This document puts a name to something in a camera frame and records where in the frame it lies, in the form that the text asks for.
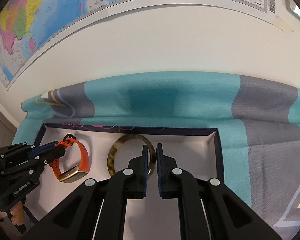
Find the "person's left hand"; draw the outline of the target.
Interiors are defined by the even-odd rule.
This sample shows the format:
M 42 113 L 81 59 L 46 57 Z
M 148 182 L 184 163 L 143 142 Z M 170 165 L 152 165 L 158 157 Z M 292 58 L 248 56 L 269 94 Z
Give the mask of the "person's left hand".
M 10 214 L 12 215 L 11 222 L 13 225 L 23 225 L 25 223 L 25 212 L 21 201 L 10 208 Z M 7 216 L 6 212 L 0 211 L 0 219 L 6 218 Z

